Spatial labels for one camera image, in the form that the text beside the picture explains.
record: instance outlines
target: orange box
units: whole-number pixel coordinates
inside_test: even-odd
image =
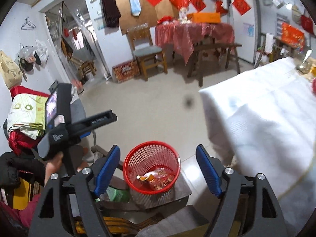
[[[221,14],[219,12],[195,12],[187,15],[189,20],[195,23],[220,23]]]

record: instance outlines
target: person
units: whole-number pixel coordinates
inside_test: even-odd
[[[52,160],[49,160],[45,168],[46,185],[50,176],[57,173],[62,166],[63,153],[59,152]],[[83,163],[77,169],[80,171],[86,164]],[[32,217],[36,209],[36,205],[40,198],[40,194],[33,197],[27,207],[23,210],[12,209],[3,202],[0,202],[0,233],[6,237],[27,237],[28,230],[31,226]]]

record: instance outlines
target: chair seat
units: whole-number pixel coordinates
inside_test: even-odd
[[[147,55],[156,54],[160,52],[162,52],[162,48],[160,48],[159,46],[151,45],[145,48],[137,49],[133,51],[133,54],[136,57],[144,57]]]

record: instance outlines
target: tiled floor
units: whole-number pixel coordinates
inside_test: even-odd
[[[220,65],[217,61],[205,61],[211,66],[203,87],[236,75],[235,63],[231,62],[225,71],[224,60]],[[240,64],[241,71],[252,69],[243,61]],[[180,155],[182,172],[190,180],[189,204],[210,220],[218,200],[206,187],[195,149],[203,144],[211,156],[215,154],[207,137],[198,81],[195,77],[188,79],[187,70],[183,60],[178,60],[175,66],[169,67],[168,74],[154,68],[149,71],[148,82],[141,78],[121,84],[103,82],[84,91],[81,100],[88,116],[109,109],[116,113],[117,122],[96,130],[97,144],[106,150],[118,145],[122,161],[133,147],[144,141],[159,140],[173,146]]]

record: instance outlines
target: red tablecloth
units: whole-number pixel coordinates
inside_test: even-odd
[[[204,36],[211,36],[216,39],[216,42],[222,43],[233,43],[235,39],[233,27],[226,23],[181,24],[176,22],[158,25],[155,30],[156,45],[163,48],[166,44],[173,44],[174,50],[183,56],[186,64],[193,53],[193,44],[202,41]]]

